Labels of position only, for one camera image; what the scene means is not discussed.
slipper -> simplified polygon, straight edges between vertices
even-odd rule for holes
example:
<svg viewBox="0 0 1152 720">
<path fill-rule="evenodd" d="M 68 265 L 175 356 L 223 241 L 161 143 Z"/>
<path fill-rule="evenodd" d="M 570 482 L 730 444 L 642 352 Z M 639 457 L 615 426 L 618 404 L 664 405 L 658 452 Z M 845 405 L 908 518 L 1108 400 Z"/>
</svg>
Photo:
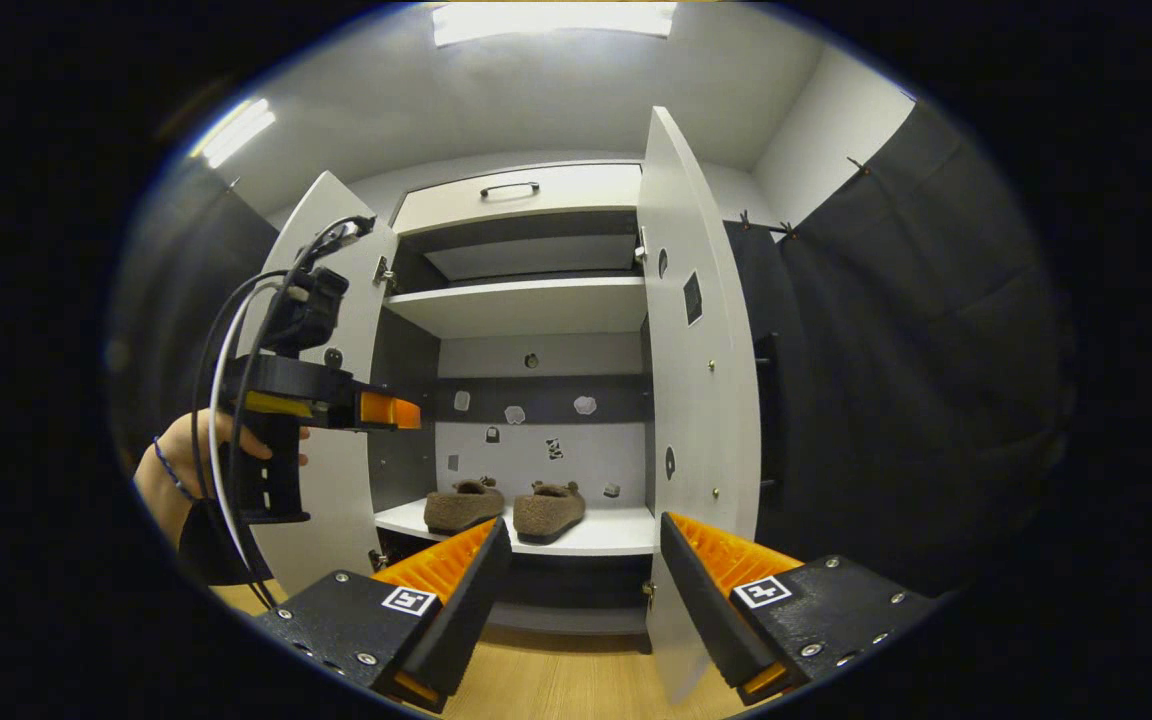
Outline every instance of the slipper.
<svg viewBox="0 0 1152 720">
<path fill-rule="evenodd" d="M 495 478 L 461 480 L 456 492 L 431 492 L 425 497 L 425 528 L 438 536 L 454 536 L 505 511 L 505 497 Z"/>
<path fill-rule="evenodd" d="M 550 544 L 585 518 L 585 498 L 576 483 L 566 486 L 531 483 L 533 495 L 513 500 L 513 529 L 521 541 Z"/>
</svg>

ceiling light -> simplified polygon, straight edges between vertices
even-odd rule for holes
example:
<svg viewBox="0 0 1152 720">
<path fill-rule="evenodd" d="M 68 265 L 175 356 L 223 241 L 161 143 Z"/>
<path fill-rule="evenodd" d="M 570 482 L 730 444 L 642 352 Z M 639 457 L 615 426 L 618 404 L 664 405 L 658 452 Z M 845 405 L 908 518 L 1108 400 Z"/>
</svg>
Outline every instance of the ceiling light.
<svg viewBox="0 0 1152 720">
<path fill-rule="evenodd" d="M 195 158 L 202 154 L 211 168 L 219 168 L 221 162 L 238 151 L 238 147 L 273 122 L 274 113 L 270 113 L 268 100 L 238 103 L 236 108 L 225 114 L 220 122 L 212 126 L 210 131 L 195 143 L 189 156 Z"/>
<path fill-rule="evenodd" d="M 668 37 L 677 3 L 447 3 L 434 9 L 434 45 L 510 32 L 616 29 Z"/>
</svg>

human hand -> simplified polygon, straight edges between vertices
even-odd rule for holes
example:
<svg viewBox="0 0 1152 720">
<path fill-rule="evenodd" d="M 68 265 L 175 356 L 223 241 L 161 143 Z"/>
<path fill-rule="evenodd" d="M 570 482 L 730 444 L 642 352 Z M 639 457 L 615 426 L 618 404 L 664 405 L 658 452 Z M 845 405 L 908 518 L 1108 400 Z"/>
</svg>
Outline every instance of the human hand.
<svg viewBox="0 0 1152 720">
<path fill-rule="evenodd" d="M 198 437 L 198 460 L 202 462 L 202 473 L 194 462 L 194 447 L 191 433 L 189 433 L 189 418 L 191 415 L 182 415 L 159 435 L 159 448 L 162 456 L 172 465 L 172 471 L 180 478 L 180 484 L 194 497 L 215 497 L 214 483 L 211 479 L 211 447 L 207 444 L 207 419 L 210 410 L 198 410 L 198 420 L 195 433 Z M 233 439 L 234 419 L 228 414 L 215 414 L 215 445 L 229 442 Z M 301 429 L 301 439 L 310 437 L 310 429 Z M 238 447 L 243 448 L 248 455 L 260 460 L 268 460 L 273 452 L 252 434 L 251 429 L 243 429 L 238 439 Z M 302 467 L 308 464 L 308 456 L 301 454 Z M 200 478 L 206 478 L 206 486 L 210 492 L 204 492 L 204 483 Z M 150 514 L 159 528 L 168 536 L 173 544 L 179 543 L 180 530 L 184 529 L 184 521 L 189 515 L 191 502 L 185 497 L 180 495 L 175 483 L 162 465 L 162 461 L 157 457 L 154 446 L 145 449 L 145 455 L 141 457 L 141 465 L 136 470 L 136 487 L 141 492 L 141 498 L 145 501 Z"/>
<path fill-rule="evenodd" d="M 198 468 L 194 464 L 194 447 L 191 446 L 191 437 L 189 437 L 189 415 L 182 415 L 180 418 L 174 420 L 172 425 L 166 429 L 161 435 L 159 435 L 159 447 L 162 450 L 162 455 L 170 462 L 172 470 L 175 471 L 180 478 L 180 484 L 183 484 L 188 488 L 189 493 L 194 497 L 215 497 L 215 483 L 211 478 L 211 446 L 207 442 L 207 419 L 210 418 L 211 411 L 207 409 L 198 410 L 198 424 L 197 424 L 197 437 L 198 437 L 198 458 L 202 462 L 202 476 L 198 473 Z M 301 439 L 308 439 L 310 437 L 310 429 L 301 429 Z M 223 445 L 234 438 L 234 419 L 233 416 L 228 414 L 215 414 L 215 445 Z M 273 452 L 265 442 L 260 441 L 252 434 L 251 429 L 243 427 L 242 437 L 238 439 L 238 447 L 242 448 L 247 455 L 259 460 L 270 460 Z M 308 456 L 301 454 L 300 463 L 302 468 L 308 464 Z M 207 479 L 206 493 L 200 486 L 200 477 Z"/>
</svg>

bracelet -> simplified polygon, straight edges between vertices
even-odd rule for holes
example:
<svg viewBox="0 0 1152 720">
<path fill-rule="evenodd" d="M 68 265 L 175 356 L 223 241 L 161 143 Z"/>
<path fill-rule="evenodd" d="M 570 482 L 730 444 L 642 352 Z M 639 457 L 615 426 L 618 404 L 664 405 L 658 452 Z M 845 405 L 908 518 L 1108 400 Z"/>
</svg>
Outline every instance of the bracelet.
<svg viewBox="0 0 1152 720">
<path fill-rule="evenodd" d="M 168 460 L 162 455 L 162 448 L 159 447 L 159 435 L 154 435 L 154 453 L 157 456 L 159 456 L 159 461 L 162 462 L 162 465 L 166 469 L 166 471 L 168 471 L 168 475 L 172 475 L 172 482 L 174 482 L 175 486 L 177 486 L 180 495 L 185 497 L 185 500 L 188 500 L 189 502 L 197 502 L 198 498 L 194 497 L 194 493 L 189 492 L 189 488 L 184 487 L 184 484 L 180 482 L 180 478 L 175 473 L 175 470 L 172 469 L 170 462 L 168 462 Z"/>
</svg>

black handle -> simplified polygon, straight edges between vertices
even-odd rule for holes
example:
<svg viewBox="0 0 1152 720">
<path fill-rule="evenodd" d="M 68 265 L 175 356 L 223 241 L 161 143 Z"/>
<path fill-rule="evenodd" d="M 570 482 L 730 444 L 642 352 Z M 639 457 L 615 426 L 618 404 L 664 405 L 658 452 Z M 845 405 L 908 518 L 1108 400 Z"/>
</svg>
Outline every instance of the black handle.
<svg viewBox="0 0 1152 720">
<path fill-rule="evenodd" d="M 484 187 L 483 190 L 479 191 L 479 195 L 483 196 L 483 197 L 486 197 L 486 196 L 488 196 L 488 191 L 500 190 L 500 188 L 502 188 L 502 187 L 517 187 L 520 184 L 530 184 L 531 185 L 531 192 L 540 192 L 540 183 L 539 182 L 510 182 L 508 184 L 494 184 L 493 187 Z"/>
</svg>

